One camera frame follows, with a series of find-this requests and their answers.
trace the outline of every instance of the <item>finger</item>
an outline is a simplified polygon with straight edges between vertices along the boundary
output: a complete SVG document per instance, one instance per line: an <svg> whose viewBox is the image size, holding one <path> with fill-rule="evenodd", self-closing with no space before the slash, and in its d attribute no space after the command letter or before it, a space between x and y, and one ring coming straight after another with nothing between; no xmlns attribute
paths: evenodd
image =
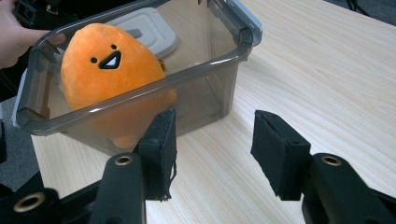
<svg viewBox="0 0 396 224"><path fill-rule="evenodd" d="M31 30L26 28L21 28L18 31L18 37L21 47L30 47L37 42L43 35L49 31L45 30Z"/></svg>

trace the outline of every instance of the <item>human hand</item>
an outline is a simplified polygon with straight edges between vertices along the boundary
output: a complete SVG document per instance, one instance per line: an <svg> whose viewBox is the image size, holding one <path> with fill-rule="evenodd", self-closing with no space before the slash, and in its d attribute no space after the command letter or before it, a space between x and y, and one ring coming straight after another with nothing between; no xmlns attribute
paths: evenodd
<svg viewBox="0 0 396 224"><path fill-rule="evenodd" d="M0 0L0 69L11 67L48 31L26 29L13 14L18 0Z"/></svg>

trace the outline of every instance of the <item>black metal bracket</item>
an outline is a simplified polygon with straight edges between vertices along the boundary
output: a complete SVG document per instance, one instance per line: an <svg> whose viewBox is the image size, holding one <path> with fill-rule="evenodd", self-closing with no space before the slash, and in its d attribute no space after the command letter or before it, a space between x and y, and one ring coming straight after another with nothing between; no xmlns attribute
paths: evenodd
<svg viewBox="0 0 396 224"><path fill-rule="evenodd" d="M55 189L16 192L2 223L146 223L146 200L166 201L176 175L176 112L157 115L134 152L111 157L103 178L61 200Z"/></svg>
<svg viewBox="0 0 396 224"><path fill-rule="evenodd" d="M306 223L396 223L396 200L372 190L344 159L310 144L276 114L255 113L251 154L276 196L303 199Z"/></svg>

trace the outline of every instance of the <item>metal screw hole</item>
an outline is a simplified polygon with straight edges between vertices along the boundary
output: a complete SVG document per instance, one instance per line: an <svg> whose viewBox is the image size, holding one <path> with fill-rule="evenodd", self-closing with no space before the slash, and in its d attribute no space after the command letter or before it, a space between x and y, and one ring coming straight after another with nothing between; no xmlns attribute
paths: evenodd
<svg viewBox="0 0 396 224"><path fill-rule="evenodd" d="M130 156L121 156L118 159L116 159L115 163L117 165L126 165L132 162L132 157Z"/></svg>
<svg viewBox="0 0 396 224"><path fill-rule="evenodd" d="M37 208L45 199L46 196L42 192L29 194L14 205L14 211L17 213L30 211Z"/></svg>

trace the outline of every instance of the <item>light wood surface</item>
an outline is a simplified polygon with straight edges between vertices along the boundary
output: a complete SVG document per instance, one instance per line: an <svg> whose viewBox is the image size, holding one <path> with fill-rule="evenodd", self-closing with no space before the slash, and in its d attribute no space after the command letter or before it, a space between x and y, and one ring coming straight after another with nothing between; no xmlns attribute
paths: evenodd
<svg viewBox="0 0 396 224"><path fill-rule="evenodd" d="M304 223L301 202L281 202L249 153L255 109L396 197L396 28L319 0L242 2L262 42L239 66L231 113L177 139L173 198L148 202L148 223ZM61 134L33 141L62 197L100 179L109 158Z"/></svg>

